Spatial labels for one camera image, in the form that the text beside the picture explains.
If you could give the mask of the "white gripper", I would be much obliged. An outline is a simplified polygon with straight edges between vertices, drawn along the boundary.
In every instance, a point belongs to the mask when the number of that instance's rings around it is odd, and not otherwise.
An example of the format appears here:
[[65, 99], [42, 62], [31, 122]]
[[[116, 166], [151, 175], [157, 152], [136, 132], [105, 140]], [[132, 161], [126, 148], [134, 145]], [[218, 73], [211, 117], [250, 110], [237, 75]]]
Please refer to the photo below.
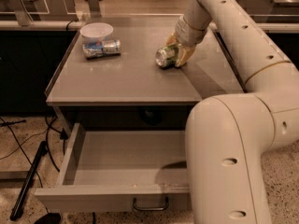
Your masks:
[[192, 57], [196, 45], [202, 42], [205, 35], [206, 30], [193, 29], [183, 17], [178, 19], [175, 32], [165, 42], [167, 46], [176, 46], [178, 48], [176, 68], [183, 66]]

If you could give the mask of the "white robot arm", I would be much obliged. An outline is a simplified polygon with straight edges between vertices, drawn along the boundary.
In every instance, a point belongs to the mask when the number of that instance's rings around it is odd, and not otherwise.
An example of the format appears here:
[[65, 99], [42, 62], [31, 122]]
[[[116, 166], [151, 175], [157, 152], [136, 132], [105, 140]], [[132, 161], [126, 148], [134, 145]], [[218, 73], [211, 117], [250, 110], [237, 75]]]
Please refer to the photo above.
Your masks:
[[298, 139], [298, 70], [235, 0], [192, 0], [169, 38], [181, 63], [212, 22], [246, 90], [206, 98], [187, 119], [194, 224], [272, 224], [261, 156]]

